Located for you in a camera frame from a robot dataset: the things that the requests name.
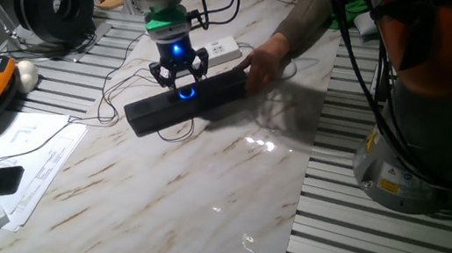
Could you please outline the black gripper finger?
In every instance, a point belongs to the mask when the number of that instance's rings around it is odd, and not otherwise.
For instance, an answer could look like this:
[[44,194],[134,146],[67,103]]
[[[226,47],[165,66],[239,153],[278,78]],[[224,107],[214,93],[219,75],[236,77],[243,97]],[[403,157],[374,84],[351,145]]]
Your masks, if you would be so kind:
[[206,48],[192,49],[186,56],[187,70],[191,73],[196,82],[200,82],[206,76],[209,67],[209,54]]
[[[176,88],[176,65],[172,61],[156,61],[151,62],[148,66],[151,75],[157,83],[163,88]],[[162,69],[167,70],[167,75],[161,73]]]

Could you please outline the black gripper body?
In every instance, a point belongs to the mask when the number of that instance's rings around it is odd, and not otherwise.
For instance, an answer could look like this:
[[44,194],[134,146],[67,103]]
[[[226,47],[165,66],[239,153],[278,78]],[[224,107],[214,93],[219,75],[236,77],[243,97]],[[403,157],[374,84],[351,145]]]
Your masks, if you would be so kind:
[[167,70],[187,69],[188,65],[193,63],[195,53],[189,36],[157,43],[156,46],[159,49],[161,65]]

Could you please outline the person left hand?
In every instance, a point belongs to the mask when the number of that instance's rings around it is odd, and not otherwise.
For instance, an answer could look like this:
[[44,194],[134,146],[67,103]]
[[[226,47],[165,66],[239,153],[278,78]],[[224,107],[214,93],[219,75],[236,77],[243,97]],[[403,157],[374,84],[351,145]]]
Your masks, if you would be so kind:
[[239,69],[249,69],[245,94],[252,96],[270,83],[278,73],[281,61],[290,50],[290,42],[279,32],[251,52],[238,65]]

